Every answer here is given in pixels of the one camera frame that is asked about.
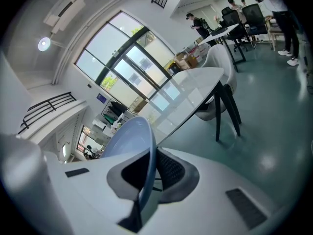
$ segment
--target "foliage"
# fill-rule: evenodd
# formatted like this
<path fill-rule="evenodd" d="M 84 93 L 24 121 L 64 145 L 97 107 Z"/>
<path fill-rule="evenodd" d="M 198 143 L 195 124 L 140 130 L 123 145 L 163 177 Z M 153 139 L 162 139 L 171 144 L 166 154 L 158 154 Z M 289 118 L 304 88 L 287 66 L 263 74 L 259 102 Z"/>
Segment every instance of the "foliage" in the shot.
<path fill-rule="evenodd" d="M 112 76 L 107 76 L 105 79 L 103 79 L 101 86 L 109 91 L 116 82 L 117 78 L 113 79 Z"/>
<path fill-rule="evenodd" d="M 138 31 L 140 31 L 143 28 L 143 26 L 140 26 L 139 28 L 136 28 L 132 30 L 132 36 L 134 36 Z"/>

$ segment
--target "black cap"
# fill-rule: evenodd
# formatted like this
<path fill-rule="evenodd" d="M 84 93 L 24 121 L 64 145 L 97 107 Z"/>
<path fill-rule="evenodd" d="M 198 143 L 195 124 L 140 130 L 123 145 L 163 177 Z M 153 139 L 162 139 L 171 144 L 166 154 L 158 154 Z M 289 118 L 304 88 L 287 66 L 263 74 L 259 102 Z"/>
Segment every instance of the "black cap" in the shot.
<path fill-rule="evenodd" d="M 189 19 L 189 17 L 193 17 L 193 16 L 194 16 L 193 14 L 188 13 L 188 14 L 186 15 L 186 19 L 188 20 L 188 19 Z"/>

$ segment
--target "white sneaker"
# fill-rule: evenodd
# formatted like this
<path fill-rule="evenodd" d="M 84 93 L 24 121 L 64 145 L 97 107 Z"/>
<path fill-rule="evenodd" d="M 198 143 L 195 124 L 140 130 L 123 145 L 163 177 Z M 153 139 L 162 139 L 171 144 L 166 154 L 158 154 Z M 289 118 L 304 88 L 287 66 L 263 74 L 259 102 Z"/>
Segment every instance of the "white sneaker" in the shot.
<path fill-rule="evenodd" d="M 278 54 L 281 55 L 281 56 L 288 56 L 288 57 L 292 57 L 292 54 L 290 51 L 287 51 L 287 50 L 279 50 L 278 51 Z"/>
<path fill-rule="evenodd" d="M 287 61 L 287 64 L 291 65 L 291 66 L 296 66 L 299 64 L 299 61 L 297 58 L 293 57 L 290 60 Z"/>

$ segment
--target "wall sign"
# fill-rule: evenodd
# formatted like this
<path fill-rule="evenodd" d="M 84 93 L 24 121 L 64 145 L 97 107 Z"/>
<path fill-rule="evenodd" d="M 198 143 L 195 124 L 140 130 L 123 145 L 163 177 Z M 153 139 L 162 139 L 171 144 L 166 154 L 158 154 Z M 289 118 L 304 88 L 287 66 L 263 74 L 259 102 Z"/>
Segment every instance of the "wall sign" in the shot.
<path fill-rule="evenodd" d="M 98 94 L 97 99 L 103 104 L 105 103 L 105 101 L 107 101 L 107 99 L 104 96 L 102 96 L 100 93 Z"/>

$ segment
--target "round ceiling lamp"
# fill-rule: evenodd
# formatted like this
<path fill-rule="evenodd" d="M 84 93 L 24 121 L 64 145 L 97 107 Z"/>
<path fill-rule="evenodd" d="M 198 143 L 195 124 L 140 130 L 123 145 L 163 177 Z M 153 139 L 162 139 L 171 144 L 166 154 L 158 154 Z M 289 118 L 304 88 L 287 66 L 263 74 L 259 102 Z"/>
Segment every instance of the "round ceiling lamp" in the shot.
<path fill-rule="evenodd" d="M 51 40 L 48 37 L 41 38 L 38 43 L 38 50 L 45 51 L 47 50 L 51 45 Z"/>

